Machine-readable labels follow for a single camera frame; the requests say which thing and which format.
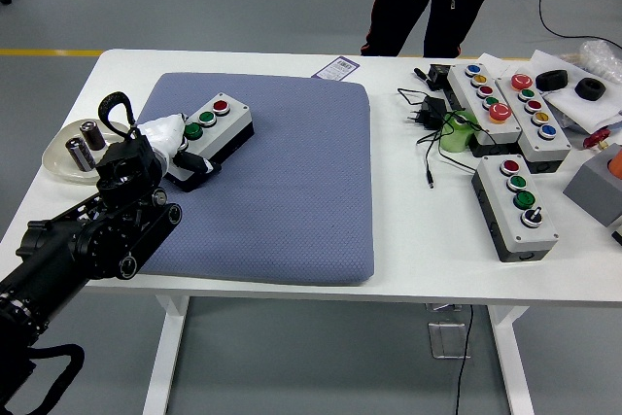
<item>white table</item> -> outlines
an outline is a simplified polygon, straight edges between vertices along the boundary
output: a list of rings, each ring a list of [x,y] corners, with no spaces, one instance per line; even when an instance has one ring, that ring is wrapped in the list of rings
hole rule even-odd
[[[349,58],[361,67],[346,81],[366,88],[371,107],[375,274],[364,284],[348,287],[151,275],[138,275],[127,282],[89,283],[88,287],[98,292],[155,294],[166,309],[144,413],[164,413],[189,296],[489,305],[514,414],[533,414],[534,410],[513,322],[531,305],[622,305],[622,256],[610,237],[613,227],[603,227],[562,194],[593,152],[573,150],[555,174],[534,175],[560,234],[558,244],[542,261],[502,263],[472,190],[471,174],[446,163],[433,151],[435,187],[428,187],[424,171],[427,146],[415,145],[426,132],[407,122],[413,108],[397,94],[397,88],[426,90],[412,70],[418,66],[427,71],[430,62],[401,57]],[[108,51],[97,61],[65,123],[95,117],[102,98],[117,90],[129,96],[138,115],[156,81],[167,72],[310,77],[333,59],[328,55]],[[113,120],[124,121],[121,114],[113,114]],[[469,153],[458,155],[458,159],[472,166],[477,163]],[[28,221],[50,219],[94,192],[94,187],[70,185],[40,169],[0,244],[0,277],[19,264],[15,250]]]

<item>power adapter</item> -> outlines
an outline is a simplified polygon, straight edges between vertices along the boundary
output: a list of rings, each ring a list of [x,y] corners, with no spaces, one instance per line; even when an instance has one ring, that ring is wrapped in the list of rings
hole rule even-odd
[[[415,122],[422,124],[426,130],[438,130],[443,126],[445,114],[447,106],[443,99],[426,96]]]

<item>gray box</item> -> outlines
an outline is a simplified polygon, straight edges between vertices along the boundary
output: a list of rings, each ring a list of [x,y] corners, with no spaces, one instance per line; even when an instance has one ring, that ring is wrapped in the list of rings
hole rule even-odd
[[[610,145],[585,162],[564,190],[564,194],[602,225],[611,225],[622,216],[622,180],[607,168],[620,152]]]

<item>red button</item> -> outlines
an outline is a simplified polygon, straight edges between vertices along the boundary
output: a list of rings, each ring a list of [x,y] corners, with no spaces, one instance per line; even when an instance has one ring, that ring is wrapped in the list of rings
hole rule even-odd
[[[477,95],[484,99],[493,94],[493,89],[489,86],[480,86],[477,90]]]
[[[490,120],[493,121],[493,123],[504,123],[509,116],[512,115],[512,111],[510,111],[509,107],[505,104],[501,104],[500,102],[490,106],[489,112]]]
[[[212,106],[214,114],[219,117],[225,116],[229,112],[229,103],[223,100],[216,101]]]
[[[512,159],[506,159],[502,164],[501,164],[501,172],[505,175],[514,175],[517,174],[518,171],[520,170],[520,165],[518,165],[518,162],[516,162],[515,160]]]
[[[530,114],[534,114],[540,111],[541,109],[542,109],[542,104],[534,100],[527,101],[527,104],[525,104],[525,110],[529,112]]]
[[[512,77],[512,87],[517,91],[522,89],[527,89],[534,84],[534,80],[527,75],[523,75],[522,73],[517,73]]]

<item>clear plastic dish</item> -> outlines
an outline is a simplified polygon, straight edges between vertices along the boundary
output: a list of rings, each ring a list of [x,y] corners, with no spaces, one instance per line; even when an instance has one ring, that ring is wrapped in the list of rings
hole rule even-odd
[[[95,162],[99,162],[99,160],[104,156],[109,145],[123,140],[122,137],[120,137],[117,133],[113,133],[102,123],[102,121],[98,119],[82,119],[81,121],[74,121],[64,126],[58,133],[56,133],[56,136],[54,136],[46,150],[43,152],[41,162],[43,166],[52,174],[66,180],[67,182],[95,185],[99,179],[97,171],[95,169],[89,170],[88,172],[81,171],[67,151],[67,148],[65,148],[67,140],[76,136],[82,136],[80,125],[82,125],[85,121],[95,121],[101,130],[104,140],[106,141],[106,147],[104,147],[104,149],[100,151],[91,151]],[[127,126],[122,123],[113,121],[112,124],[115,128],[118,128],[121,131],[128,130]]]

